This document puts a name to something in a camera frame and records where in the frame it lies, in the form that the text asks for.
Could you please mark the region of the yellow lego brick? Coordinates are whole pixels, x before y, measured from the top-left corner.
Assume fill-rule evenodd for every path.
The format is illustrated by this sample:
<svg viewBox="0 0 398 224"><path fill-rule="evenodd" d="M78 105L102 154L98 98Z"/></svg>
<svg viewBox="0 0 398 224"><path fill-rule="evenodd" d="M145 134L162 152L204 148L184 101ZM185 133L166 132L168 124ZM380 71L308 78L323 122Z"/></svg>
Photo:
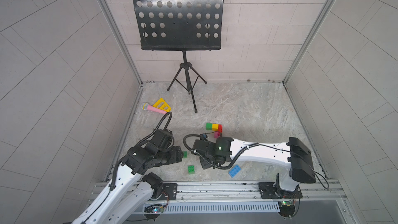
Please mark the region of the yellow lego brick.
<svg viewBox="0 0 398 224"><path fill-rule="evenodd" d="M218 131L218 130L219 130L219 124L213 123L213 124L211 125L211 129L212 129L213 131Z"/></svg>

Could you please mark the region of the blue lego brick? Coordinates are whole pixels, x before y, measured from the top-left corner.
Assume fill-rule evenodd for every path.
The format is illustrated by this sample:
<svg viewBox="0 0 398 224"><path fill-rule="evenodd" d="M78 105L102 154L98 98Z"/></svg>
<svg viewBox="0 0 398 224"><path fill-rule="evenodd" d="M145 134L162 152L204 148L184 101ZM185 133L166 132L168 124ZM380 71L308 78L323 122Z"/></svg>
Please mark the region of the blue lego brick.
<svg viewBox="0 0 398 224"><path fill-rule="evenodd" d="M234 178L240 171L241 167L239 165L235 165L228 171L228 174L230 175L231 178Z"/></svg>

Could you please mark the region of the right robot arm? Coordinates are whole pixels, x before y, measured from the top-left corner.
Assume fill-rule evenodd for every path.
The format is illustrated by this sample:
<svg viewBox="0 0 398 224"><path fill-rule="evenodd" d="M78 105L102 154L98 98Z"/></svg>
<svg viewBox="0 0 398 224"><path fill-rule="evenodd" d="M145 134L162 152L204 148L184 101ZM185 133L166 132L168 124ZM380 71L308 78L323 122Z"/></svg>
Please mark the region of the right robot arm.
<svg viewBox="0 0 398 224"><path fill-rule="evenodd" d="M210 142L206 134L188 134L183 138L185 148L200 158L203 169L230 170L237 162L252 161L274 164L286 169L277 175L273 184L274 195L283 198L284 193L292 194L300 183L320 182L328 190L327 179L314 170L311 150L298 138L290 137L284 143L252 143L219 137Z"/></svg>

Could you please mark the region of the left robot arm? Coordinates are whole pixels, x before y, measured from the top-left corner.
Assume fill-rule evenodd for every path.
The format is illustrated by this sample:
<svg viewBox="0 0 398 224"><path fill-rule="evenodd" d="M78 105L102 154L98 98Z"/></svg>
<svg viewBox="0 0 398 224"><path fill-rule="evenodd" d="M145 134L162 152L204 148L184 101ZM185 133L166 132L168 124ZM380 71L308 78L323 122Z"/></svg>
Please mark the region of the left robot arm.
<svg viewBox="0 0 398 224"><path fill-rule="evenodd" d="M75 224L122 224L150 199L162 194L163 180L149 169L180 163L183 151L172 132L159 126L119 159L112 180Z"/></svg>

